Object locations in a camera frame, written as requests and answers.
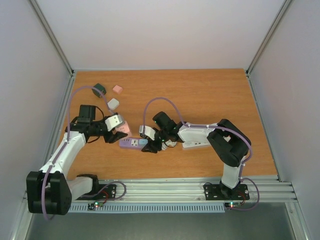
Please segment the blue charger plug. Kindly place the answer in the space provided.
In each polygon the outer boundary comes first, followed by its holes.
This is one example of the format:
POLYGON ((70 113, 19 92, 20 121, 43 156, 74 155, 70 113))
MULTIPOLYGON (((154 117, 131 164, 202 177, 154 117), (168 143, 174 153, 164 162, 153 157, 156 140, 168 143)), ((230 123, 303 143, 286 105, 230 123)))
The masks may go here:
POLYGON ((148 144, 148 142, 149 142, 148 139, 141 138, 138 140, 138 146, 143 148, 148 144))

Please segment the pink cube socket adapter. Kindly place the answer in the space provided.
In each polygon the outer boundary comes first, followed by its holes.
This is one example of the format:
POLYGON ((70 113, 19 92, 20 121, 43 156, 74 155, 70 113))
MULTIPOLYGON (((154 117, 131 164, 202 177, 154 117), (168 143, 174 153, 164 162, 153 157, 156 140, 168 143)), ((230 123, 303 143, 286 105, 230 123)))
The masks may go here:
POLYGON ((129 126, 129 124, 128 124, 127 121, 125 121, 122 125, 116 127, 115 130, 116 130, 117 132, 125 133, 125 134, 127 134, 127 135, 130 135, 130 134, 131 134, 131 128, 130 128, 130 126, 129 126))

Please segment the purple power strip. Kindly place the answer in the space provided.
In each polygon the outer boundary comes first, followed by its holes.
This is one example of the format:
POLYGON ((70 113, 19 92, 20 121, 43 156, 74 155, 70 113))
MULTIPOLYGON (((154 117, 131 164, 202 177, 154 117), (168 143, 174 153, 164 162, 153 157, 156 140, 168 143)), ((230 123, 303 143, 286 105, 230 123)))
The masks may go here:
POLYGON ((128 137, 125 139, 119 140, 119 147, 123 149, 134 149, 141 150, 142 147, 139 147, 138 141, 141 138, 128 137))

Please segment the white travel adapter plug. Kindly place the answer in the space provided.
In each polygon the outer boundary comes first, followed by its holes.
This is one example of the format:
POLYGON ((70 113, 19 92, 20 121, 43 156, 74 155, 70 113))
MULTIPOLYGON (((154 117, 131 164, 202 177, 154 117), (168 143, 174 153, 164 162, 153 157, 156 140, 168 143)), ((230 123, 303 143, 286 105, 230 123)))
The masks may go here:
POLYGON ((108 101, 107 105, 109 109, 113 111, 120 105, 120 102, 117 99, 112 98, 111 100, 108 101))

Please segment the white power strip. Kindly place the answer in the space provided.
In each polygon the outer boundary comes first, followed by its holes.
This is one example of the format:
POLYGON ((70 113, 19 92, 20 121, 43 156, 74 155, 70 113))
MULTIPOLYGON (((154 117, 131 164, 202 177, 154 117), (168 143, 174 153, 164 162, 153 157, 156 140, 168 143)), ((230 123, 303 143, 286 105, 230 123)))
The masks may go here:
POLYGON ((197 142, 197 141, 186 141, 182 143, 183 150, 191 150, 191 149, 199 149, 199 148, 206 148, 210 147, 209 143, 205 142, 197 142))

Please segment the pink charger plug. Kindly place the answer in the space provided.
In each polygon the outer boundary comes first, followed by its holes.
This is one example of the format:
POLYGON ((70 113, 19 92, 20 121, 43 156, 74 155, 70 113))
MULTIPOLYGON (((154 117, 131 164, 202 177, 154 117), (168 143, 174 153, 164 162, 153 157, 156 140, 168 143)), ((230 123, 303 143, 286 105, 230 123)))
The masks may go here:
POLYGON ((122 91, 123 91, 123 88, 119 85, 115 85, 113 88, 112 88, 112 91, 116 94, 121 94, 122 91))

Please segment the green cube plug adapter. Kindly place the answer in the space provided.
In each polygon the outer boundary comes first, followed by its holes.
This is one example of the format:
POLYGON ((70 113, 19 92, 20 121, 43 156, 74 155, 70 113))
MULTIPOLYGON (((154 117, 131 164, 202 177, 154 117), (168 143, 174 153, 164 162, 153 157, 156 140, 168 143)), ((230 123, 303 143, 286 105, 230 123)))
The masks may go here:
POLYGON ((93 86, 92 92, 98 98, 102 98, 107 93, 106 88, 100 83, 97 83, 93 86))

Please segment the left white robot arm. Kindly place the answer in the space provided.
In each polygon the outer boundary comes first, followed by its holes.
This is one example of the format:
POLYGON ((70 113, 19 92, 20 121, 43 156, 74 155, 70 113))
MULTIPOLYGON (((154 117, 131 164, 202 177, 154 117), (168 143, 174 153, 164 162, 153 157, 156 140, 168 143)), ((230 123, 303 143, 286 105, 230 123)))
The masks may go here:
POLYGON ((63 139, 38 171, 31 171, 26 177, 28 211, 33 214, 66 215, 71 203, 78 199, 96 199, 104 194, 106 199, 115 199, 115 183, 102 186, 97 175, 82 173, 74 180, 67 181, 68 172, 80 150, 95 140, 103 138, 105 143, 113 144, 127 136, 116 129, 125 123, 124 118, 116 113, 96 120, 94 105, 81 105, 78 116, 70 121, 63 139))

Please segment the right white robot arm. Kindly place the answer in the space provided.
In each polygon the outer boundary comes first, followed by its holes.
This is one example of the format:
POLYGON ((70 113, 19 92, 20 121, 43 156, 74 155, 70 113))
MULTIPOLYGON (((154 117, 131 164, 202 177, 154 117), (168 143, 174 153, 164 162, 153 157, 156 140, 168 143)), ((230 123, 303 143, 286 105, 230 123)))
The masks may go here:
POLYGON ((158 153, 169 143, 203 143, 210 145, 223 162, 223 175, 218 185, 225 198, 234 197, 240 186, 243 164, 252 156, 252 143, 232 122, 222 119, 213 124, 176 123, 165 112, 152 119, 158 126, 141 125, 139 134, 148 139, 143 152, 158 153))

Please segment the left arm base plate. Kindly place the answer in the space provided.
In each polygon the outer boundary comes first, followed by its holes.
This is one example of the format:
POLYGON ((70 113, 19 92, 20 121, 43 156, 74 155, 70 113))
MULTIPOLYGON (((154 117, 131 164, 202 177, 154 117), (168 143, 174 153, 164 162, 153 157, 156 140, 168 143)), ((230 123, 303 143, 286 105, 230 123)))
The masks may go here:
POLYGON ((99 194, 95 196, 81 196, 77 198, 77 201, 89 201, 89 200, 104 200, 106 197, 108 199, 115 199, 117 193, 117 185, 111 184, 104 188, 99 194))

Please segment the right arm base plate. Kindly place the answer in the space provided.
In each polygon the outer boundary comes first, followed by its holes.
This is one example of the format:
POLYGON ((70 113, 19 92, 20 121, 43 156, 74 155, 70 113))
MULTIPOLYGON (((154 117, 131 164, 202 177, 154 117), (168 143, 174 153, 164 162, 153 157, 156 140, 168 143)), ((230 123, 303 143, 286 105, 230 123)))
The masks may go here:
POLYGON ((203 185, 203 190, 207 201, 240 201, 250 199, 248 186, 240 182, 232 189, 223 185, 221 182, 219 184, 206 182, 203 185))

